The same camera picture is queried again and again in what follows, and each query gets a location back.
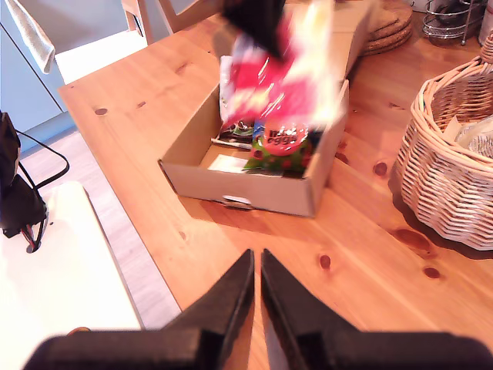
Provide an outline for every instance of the cork trivet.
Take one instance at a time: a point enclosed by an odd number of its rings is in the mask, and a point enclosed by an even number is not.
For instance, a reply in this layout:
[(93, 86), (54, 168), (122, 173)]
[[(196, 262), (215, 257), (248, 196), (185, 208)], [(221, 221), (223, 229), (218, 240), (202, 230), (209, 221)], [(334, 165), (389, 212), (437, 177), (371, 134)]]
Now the cork trivet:
[(402, 39), (407, 38), (412, 33), (412, 31), (413, 31), (413, 27), (410, 24), (407, 25), (405, 29), (402, 29), (399, 32), (394, 33), (393, 35), (375, 41), (368, 41), (363, 46), (363, 53), (370, 52), (371, 50), (386, 48), (390, 45), (393, 45), (396, 42), (399, 42)]
[(379, 29), (384, 29), (385, 27), (393, 25), (398, 21), (395, 13), (385, 10), (384, 8), (379, 8), (376, 12), (378, 13), (375, 16), (373, 24), (369, 26), (369, 33), (376, 32)]
[(374, 41), (393, 35), (411, 23), (413, 9), (409, 6), (409, 4), (403, 2), (402, 0), (382, 0), (382, 7), (389, 12), (393, 12), (397, 16), (397, 21), (387, 27), (383, 27), (382, 29), (372, 32), (368, 36), (369, 41)]
[(366, 52), (363, 52), (361, 55), (362, 56), (373, 56), (375, 54), (381, 54), (382, 52), (389, 52), (393, 49), (396, 49), (398, 48), (399, 46), (401, 46), (402, 44), (404, 44), (408, 39), (411, 38), (411, 35), (412, 35), (412, 32), (409, 32), (407, 34), (407, 36), (405, 38), (403, 38), (401, 41), (398, 41), (394, 44), (390, 44), (388, 46), (385, 46), (381, 49), (373, 49), (373, 50), (368, 50)]

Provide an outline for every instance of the towel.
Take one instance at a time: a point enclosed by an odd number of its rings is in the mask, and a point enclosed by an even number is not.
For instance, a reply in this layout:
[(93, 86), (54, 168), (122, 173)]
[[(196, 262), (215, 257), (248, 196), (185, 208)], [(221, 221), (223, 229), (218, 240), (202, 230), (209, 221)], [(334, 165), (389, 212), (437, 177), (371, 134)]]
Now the towel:
[(34, 60), (42, 72), (48, 74), (55, 58), (55, 46), (18, 0), (5, 0), (5, 3)]

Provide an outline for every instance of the floor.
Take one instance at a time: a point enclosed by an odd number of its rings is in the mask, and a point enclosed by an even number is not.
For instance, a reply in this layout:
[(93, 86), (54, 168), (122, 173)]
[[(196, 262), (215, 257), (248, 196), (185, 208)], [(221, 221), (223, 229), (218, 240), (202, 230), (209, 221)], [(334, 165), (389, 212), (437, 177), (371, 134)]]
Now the floor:
[[(144, 326), (161, 328), (180, 313), (178, 304), (81, 134), (65, 133), (49, 145), (67, 157), (70, 171), (43, 187), (41, 195), (67, 180), (79, 181), (85, 187)], [(30, 150), (21, 156), (21, 162), (35, 183), (64, 167), (63, 160), (47, 149)]]

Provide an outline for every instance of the black cable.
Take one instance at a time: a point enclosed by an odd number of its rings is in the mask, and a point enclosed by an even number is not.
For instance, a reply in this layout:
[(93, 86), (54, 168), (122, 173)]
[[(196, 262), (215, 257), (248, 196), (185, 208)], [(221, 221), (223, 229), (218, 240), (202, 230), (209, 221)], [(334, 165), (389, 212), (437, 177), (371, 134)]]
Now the black cable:
[[(25, 177), (28, 179), (29, 183), (31, 184), (32, 189), (35, 191), (36, 196), (39, 198), (39, 200), (42, 202), (42, 204), (45, 204), (45, 202), (41, 198), (41, 194), (39, 193), (39, 189), (42, 188), (45, 185), (48, 185), (49, 183), (52, 183), (53, 181), (55, 181), (57, 179), (59, 179), (63, 175), (65, 175), (70, 170), (69, 160), (67, 160), (67, 158), (65, 156), (63, 156), (61, 153), (57, 152), (56, 150), (53, 150), (52, 148), (50, 148), (46, 144), (40, 142), (39, 140), (35, 139), (34, 137), (28, 135), (27, 133), (23, 133), (23, 132), (19, 131), (18, 129), (15, 129), (15, 131), (16, 131), (16, 133), (20, 133), (21, 135), (24, 135), (24, 136), (28, 137), (29, 139), (31, 139), (35, 143), (39, 144), (43, 148), (45, 148), (45, 149), (49, 150), (50, 152), (56, 154), (57, 156), (61, 157), (65, 161), (65, 163), (66, 163), (65, 168), (63, 170), (61, 170), (57, 174), (49, 177), (48, 179), (43, 180), (38, 185), (36, 185), (34, 183), (34, 181), (29, 176), (28, 171), (24, 168), (24, 166), (22, 165), (22, 163), (20, 163), (20, 162), (18, 163), (18, 166), (21, 168), (22, 172), (25, 174)], [(45, 227), (45, 219), (41, 220), (41, 223), (39, 224), (38, 237), (36, 238), (35, 241), (33, 240), (34, 245), (32, 246), (32, 253), (33, 252), (36, 252), (39, 249), (39, 245), (41, 244), (41, 236), (42, 236), (44, 227)]]
[[(56, 154), (57, 156), (60, 156), (61, 158), (63, 158), (63, 160), (65, 161), (66, 165), (65, 165), (65, 168), (63, 170), (61, 170), (60, 172), (58, 172), (57, 174), (49, 177), (48, 179), (46, 180), (43, 180), (41, 183), (39, 183), (38, 185), (33, 185), (33, 187), (37, 190), (37, 189), (41, 189), (43, 186), (45, 185), (48, 185), (49, 183), (52, 183), (53, 181), (59, 179), (60, 177), (62, 177), (63, 175), (65, 175), (69, 170), (70, 170), (70, 163), (69, 163), (69, 160), (67, 160), (65, 158), (65, 156), (63, 156), (62, 154), (60, 154), (59, 152), (53, 150), (52, 148), (50, 148), (49, 146), (47, 146), (46, 144), (43, 144), (42, 142), (38, 141), (37, 139), (35, 139), (34, 137), (28, 135), (27, 133), (23, 133), (21, 131), (19, 131), (18, 129), (15, 130), (16, 133), (20, 133), (21, 135), (24, 135), (26, 137), (28, 137), (29, 139), (31, 139), (32, 141), (36, 142), (37, 144), (41, 145), (43, 148), (49, 150), (50, 152)], [(22, 171), (24, 171), (25, 175), (28, 177), (29, 175), (27, 174), (27, 172), (25, 171), (25, 169), (22, 168)]]
[[(28, 171), (24, 168), (24, 166), (22, 165), (22, 163), (19, 162), (18, 163), (18, 166), (20, 167), (20, 169), (22, 170), (22, 172), (25, 174), (25, 177), (28, 179), (29, 183), (31, 184), (32, 189), (35, 191), (36, 196), (44, 204), (45, 202), (41, 198), (41, 194), (38, 191), (38, 187), (36, 186), (36, 184), (34, 183), (34, 181), (32, 180), (32, 178), (29, 176)], [(32, 246), (32, 252), (31, 253), (34, 253), (34, 252), (36, 252), (39, 249), (39, 245), (41, 243), (41, 236), (42, 236), (43, 228), (44, 227), (45, 227), (45, 219), (42, 219), (41, 220), (41, 223), (39, 224), (38, 237), (36, 238), (36, 241), (33, 240), (34, 245)]]

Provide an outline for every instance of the wooden chair leg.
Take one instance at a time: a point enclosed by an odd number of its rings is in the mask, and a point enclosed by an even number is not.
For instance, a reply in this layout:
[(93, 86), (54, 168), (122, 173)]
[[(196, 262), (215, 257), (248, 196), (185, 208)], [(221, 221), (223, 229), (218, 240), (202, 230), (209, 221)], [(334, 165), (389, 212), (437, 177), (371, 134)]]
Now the wooden chair leg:
[(135, 31), (137, 29), (137, 24), (133, 14), (125, 10), (126, 24), (129, 25), (129, 31)]
[(138, 30), (142, 37), (146, 38), (147, 45), (154, 42), (153, 33), (149, 16), (147, 14), (146, 2), (144, 0), (122, 0), (123, 10), (125, 10), (126, 22), (129, 25), (129, 30)]

